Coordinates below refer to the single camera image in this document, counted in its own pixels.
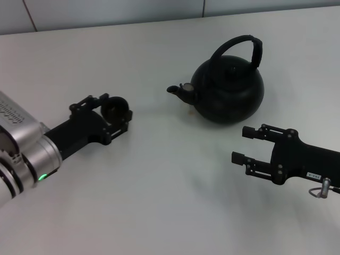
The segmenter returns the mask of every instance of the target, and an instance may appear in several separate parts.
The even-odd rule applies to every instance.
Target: kettle body
[[[251,40],[252,61],[236,56],[222,56],[235,44]],[[257,69],[262,57],[262,42],[253,36],[236,37],[222,46],[211,59],[201,64],[191,82],[170,86],[167,91],[193,105],[206,119],[220,123],[236,123],[250,117],[264,97],[264,83]]]

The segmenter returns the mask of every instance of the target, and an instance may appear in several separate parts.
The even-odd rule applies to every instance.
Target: green led light
[[[46,176],[47,176],[47,174],[43,174],[41,177],[39,177],[38,181],[45,179]]]

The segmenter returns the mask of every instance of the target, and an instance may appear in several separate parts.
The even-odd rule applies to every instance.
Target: kettle spout
[[[197,92],[190,83],[185,83],[184,85],[180,84],[179,87],[170,86],[166,89],[166,91],[178,96],[180,100],[189,105],[195,105],[198,102]]]

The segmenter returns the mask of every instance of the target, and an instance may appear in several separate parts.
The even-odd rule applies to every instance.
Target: gray wall
[[[0,0],[0,35],[202,17],[204,0]],[[205,0],[205,16],[340,5],[340,0]]]

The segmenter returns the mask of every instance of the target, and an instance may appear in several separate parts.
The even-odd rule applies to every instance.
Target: kettle lid
[[[253,42],[251,62],[236,56],[222,56],[232,46],[244,41]],[[212,55],[208,66],[208,79],[223,90],[237,91],[259,81],[257,68],[262,58],[262,41],[251,35],[239,36],[221,45]]]

